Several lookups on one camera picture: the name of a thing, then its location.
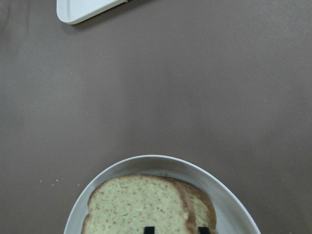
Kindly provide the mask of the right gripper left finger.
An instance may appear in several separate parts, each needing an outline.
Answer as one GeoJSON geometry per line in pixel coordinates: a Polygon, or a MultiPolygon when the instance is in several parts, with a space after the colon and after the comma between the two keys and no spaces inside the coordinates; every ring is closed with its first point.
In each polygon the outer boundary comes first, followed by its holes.
{"type": "Polygon", "coordinates": [[[155,227],[154,226],[144,227],[143,234],[155,234],[155,227]]]}

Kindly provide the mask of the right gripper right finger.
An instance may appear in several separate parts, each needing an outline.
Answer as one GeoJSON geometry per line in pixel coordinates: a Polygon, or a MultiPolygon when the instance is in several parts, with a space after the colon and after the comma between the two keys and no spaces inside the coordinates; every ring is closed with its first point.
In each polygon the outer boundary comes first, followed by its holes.
{"type": "Polygon", "coordinates": [[[198,227],[199,234],[211,234],[211,231],[208,227],[198,227]]]}

